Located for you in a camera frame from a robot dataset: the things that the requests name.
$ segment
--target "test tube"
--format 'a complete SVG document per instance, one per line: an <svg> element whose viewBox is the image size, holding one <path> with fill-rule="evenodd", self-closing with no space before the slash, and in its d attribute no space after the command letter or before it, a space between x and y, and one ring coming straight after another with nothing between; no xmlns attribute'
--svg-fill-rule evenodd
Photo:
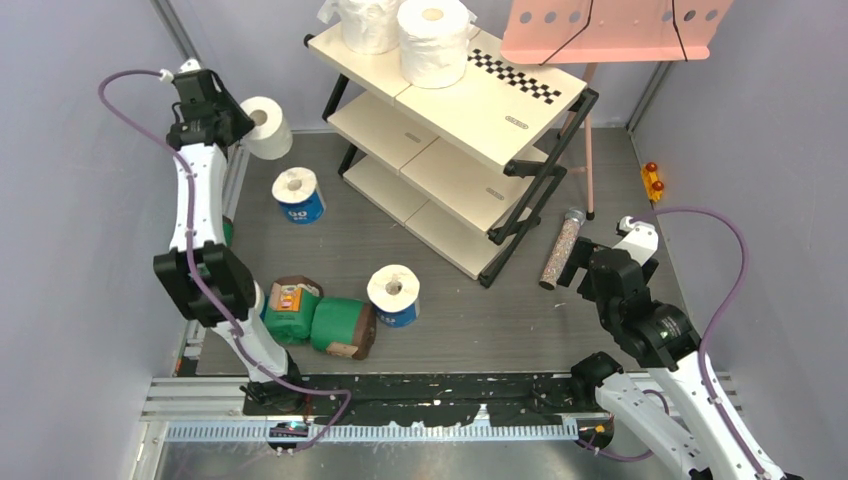
<svg viewBox="0 0 848 480"><path fill-rule="evenodd" d="M548 257L545 270L542 271L542 279L539 280L539 285L545 290L556 288L557 280L562 275L565 262L568 260L569 255L571 255L574 244L577 243L577 235L585 221L586 213L579 208L571 208L566 212L565 221L562 222L562 230L559 232L559 237L557 237L554 249L551 251L551 256Z"/></svg>

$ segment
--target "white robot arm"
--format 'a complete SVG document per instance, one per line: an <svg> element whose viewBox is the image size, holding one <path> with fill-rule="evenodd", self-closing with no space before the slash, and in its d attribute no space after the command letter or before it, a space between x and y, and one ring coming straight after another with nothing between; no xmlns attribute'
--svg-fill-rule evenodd
<svg viewBox="0 0 848 480"><path fill-rule="evenodd" d="M785 473L748 431L739 414L727 409L742 441L756 455L758 472L720 416L715 403L730 405L706 357L716 399L703 385L698 368L700 336L678 308L650 296L647 280L656 268L655 228L625 217L619 222L624 239L606 248L581 238L568 259L561 284L568 286L577 268L587 274L578 292L594 301L601 325L616 343L662 387L683 418L687 431L666 416L609 355L594 354L572 368L599 406L615 415L681 479L799 479Z"/></svg>
<svg viewBox="0 0 848 480"><path fill-rule="evenodd" d="M168 144L191 170L189 178L180 159L174 158L178 178L177 221L168 253L154 258L154 271L186 319L197 319L220 335L247 367L248 395L260 404L270 399L288 402L286 391L256 365L278 378L297 382L297 366L278 345L259 318L264 298L250 271L225 245L222 194L227 171L227 148L249 133L254 122L224 88L211 70L189 60L177 74L163 74L177 88L182 119L177 118L167 135ZM186 219L193 218L192 253L186 235ZM199 289L188 262L196 263L204 283L237 320L228 321Z"/></svg>

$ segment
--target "white toilet paper roll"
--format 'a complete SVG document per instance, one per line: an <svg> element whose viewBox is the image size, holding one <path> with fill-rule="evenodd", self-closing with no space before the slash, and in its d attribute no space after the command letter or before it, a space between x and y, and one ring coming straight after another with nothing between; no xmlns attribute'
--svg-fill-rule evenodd
<svg viewBox="0 0 848 480"><path fill-rule="evenodd" d="M342 39L357 53L377 55L398 45L398 7L403 0L327 0L318 19L330 23L338 12Z"/></svg>
<svg viewBox="0 0 848 480"><path fill-rule="evenodd" d="M421 88L444 88L465 75L468 33L477 17L459 0L407 0L398 11L400 70Z"/></svg>
<svg viewBox="0 0 848 480"><path fill-rule="evenodd" d="M271 186L271 194L292 223L310 224L324 215L326 204L318 188L318 177L303 167L281 173Z"/></svg>
<svg viewBox="0 0 848 480"><path fill-rule="evenodd" d="M252 97L241 102L241 109L256 122L244 137L250 153L263 160L276 160L289 153L292 133L277 102L267 97Z"/></svg>
<svg viewBox="0 0 848 480"><path fill-rule="evenodd" d="M371 276L368 298L381 322L390 327L405 327L418 318L420 289L421 283L412 270L403 265L387 265Z"/></svg>

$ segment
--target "white wall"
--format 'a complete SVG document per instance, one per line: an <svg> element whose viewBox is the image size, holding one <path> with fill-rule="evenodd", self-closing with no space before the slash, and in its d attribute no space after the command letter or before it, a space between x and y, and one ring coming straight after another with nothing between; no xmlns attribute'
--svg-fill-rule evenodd
<svg viewBox="0 0 848 480"><path fill-rule="evenodd" d="M200 56L217 69L235 98L263 95L283 106L296 130L327 129L321 112L338 77L303 46L303 37L327 26L315 18L324 0L171 0ZM464 0L477 25L503 36L511 2ZM653 72L653 63L598 67L593 87L601 94L592 112L598 126L622 126ZM566 68L583 74L582 65ZM348 88L347 98L362 90Z"/></svg>
<svg viewBox="0 0 848 480"><path fill-rule="evenodd" d="M712 57L678 64L637 131L661 204L721 210L744 230L747 285L713 358L759 440L806 478L845 478L848 411L848 4L736 1ZM739 268L716 222L661 221L703 328Z"/></svg>
<svg viewBox="0 0 848 480"><path fill-rule="evenodd" d="M146 0L3 2L0 478L120 478L150 378L185 322L152 270L176 197L168 155L97 100L127 68L175 68ZM109 91L156 132L172 87Z"/></svg>

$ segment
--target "gray floor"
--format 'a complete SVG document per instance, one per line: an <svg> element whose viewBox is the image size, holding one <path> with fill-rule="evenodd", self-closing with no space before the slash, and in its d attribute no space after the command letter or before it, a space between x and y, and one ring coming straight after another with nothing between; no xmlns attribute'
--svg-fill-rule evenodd
<svg viewBox="0 0 848 480"><path fill-rule="evenodd" d="M595 129L597 217L581 234L608 245L618 241L615 223L624 215L651 208L639 167L623 129ZM549 132L537 146L549 151ZM601 329L595 306L574 289L549 292L539 275L571 206L585 206L582 174L569 174L532 230L491 288L485 289L418 241L336 175L347 143L335 134L302 134L282 160L251 160L235 219L234 250L260 285L302 274L328 296L367 300L365 286L380 267L400 263L421 280L421 316L412 325L379 328L368 359L331 357L308 346L291 348L304 373L565 371L587 355L605 350L627 368L623 355ZM582 134L562 160L584 162ZM297 226L282 215L271 196L277 175L293 166L315 171L328 204L317 223ZM655 298L683 306L677 279L664 246L651 281ZM216 335L203 346L198 373L244 374L241 362Z"/></svg>

